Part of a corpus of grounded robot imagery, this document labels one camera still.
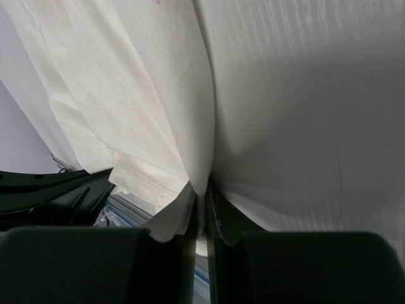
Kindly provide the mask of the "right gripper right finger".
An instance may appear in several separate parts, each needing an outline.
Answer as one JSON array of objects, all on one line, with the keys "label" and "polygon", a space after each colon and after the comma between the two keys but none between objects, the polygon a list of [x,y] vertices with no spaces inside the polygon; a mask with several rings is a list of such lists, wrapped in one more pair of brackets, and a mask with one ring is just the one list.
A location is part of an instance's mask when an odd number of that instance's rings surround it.
[{"label": "right gripper right finger", "polygon": [[212,303],[403,303],[404,271],[369,232],[268,232],[206,192]]}]

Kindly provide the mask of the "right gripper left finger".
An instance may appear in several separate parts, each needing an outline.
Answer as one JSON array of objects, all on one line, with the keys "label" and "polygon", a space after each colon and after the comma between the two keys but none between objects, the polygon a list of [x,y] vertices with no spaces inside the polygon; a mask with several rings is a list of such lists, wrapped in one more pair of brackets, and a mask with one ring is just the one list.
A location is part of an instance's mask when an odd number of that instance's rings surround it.
[{"label": "right gripper left finger", "polygon": [[18,228],[1,241],[2,303],[191,303],[196,195],[140,227]]}]

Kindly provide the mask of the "aluminium mounting rail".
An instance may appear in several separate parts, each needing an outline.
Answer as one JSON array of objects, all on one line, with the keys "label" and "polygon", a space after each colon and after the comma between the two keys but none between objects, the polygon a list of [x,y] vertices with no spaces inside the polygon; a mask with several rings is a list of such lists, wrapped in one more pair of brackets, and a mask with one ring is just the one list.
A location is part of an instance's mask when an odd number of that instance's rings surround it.
[{"label": "aluminium mounting rail", "polygon": [[[128,227],[139,227],[154,215],[154,208],[133,194],[112,194],[106,203]],[[193,303],[210,303],[209,274],[208,274],[208,245],[205,241],[196,243],[197,255],[193,267]],[[166,262],[177,262],[178,259],[164,259],[160,262],[149,262],[142,266],[143,276],[148,279],[159,279],[163,283],[175,281],[176,267],[166,265]]]}]

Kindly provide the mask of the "white t-shirt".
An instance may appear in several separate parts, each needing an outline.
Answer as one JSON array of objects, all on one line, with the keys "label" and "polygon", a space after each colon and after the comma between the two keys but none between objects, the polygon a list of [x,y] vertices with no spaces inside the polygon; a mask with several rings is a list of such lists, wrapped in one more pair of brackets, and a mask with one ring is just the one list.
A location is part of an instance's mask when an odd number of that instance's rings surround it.
[{"label": "white t-shirt", "polygon": [[404,256],[403,1],[2,1],[1,82],[151,213],[213,178],[266,230]]}]

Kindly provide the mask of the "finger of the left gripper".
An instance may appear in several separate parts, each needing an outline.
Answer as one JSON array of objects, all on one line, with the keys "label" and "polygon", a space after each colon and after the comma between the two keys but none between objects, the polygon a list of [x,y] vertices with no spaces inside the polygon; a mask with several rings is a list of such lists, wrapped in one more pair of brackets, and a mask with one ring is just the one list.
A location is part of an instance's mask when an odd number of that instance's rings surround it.
[{"label": "finger of the left gripper", "polygon": [[2,171],[1,226],[92,226],[114,188],[110,173]]}]

